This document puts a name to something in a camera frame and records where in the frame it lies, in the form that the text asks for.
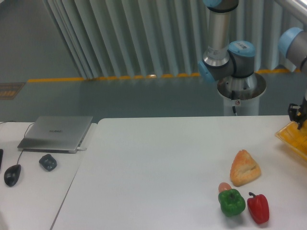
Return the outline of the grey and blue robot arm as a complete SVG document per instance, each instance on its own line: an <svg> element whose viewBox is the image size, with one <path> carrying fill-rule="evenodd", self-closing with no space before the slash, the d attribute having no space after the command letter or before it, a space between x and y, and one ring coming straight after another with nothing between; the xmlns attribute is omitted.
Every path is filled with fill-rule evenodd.
<svg viewBox="0 0 307 230"><path fill-rule="evenodd" d="M218 81L227 76L243 79L253 74L255 48L247 41L227 42L230 14L238 6L237 0L205 0L210 11L209 45L198 62L200 74L207 81ZM302 73L307 72L307 34L293 27L279 38L278 49Z"/></svg>

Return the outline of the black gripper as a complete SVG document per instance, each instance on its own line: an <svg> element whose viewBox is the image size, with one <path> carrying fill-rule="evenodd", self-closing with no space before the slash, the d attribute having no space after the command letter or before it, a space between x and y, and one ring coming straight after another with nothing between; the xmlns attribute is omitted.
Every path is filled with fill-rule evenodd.
<svg viewBox="0 0 307 230"><path fill-rule="evenodd" d="M304 96L300 105L289 104L287 111L290 121L297 123L297 129L300 130L307 120L307 97Z"/></svg>

